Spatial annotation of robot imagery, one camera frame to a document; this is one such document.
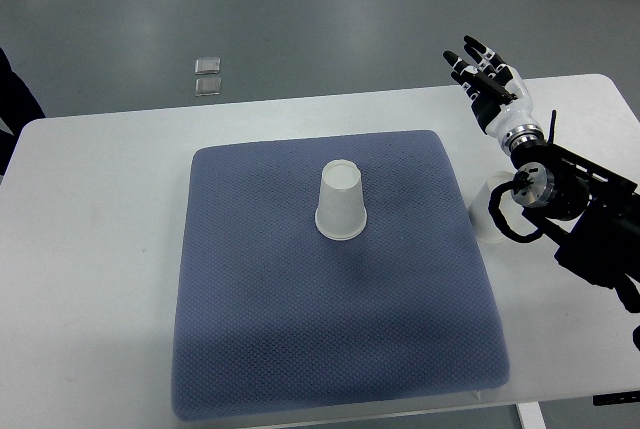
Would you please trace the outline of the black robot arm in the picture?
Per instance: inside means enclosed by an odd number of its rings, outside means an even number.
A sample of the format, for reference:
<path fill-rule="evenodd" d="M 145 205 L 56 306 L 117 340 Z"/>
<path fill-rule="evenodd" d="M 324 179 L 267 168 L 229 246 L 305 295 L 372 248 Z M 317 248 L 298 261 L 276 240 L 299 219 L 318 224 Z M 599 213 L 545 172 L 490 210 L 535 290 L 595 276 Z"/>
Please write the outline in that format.
<path fill-rule="evenodd" d="M 509 130 L 503 146 L 516 173 L 490 194 L 496 228 L 521 244 L 549 238 L 561 267 L 638 313 L 636 183 L 546 139 L 535 124 Z"/>

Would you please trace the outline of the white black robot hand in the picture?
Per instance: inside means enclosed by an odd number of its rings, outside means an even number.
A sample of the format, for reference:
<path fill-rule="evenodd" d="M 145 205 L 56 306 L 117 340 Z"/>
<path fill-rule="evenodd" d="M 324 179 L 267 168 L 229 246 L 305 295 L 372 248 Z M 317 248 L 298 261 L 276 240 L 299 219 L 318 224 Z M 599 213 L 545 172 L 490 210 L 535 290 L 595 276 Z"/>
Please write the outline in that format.
<path fill-rule="evenodd" d="M 507 155 L 521 143 L 542 140 L 543 131 L 532 117 L 532 98 L 519 72 L 471 36 L 464 37 L 464 51 L 471 62 L 449 50 L 443 57 L 452 69 L 451 78 L 470 99 L 482 132 L 496 139 Z"/>

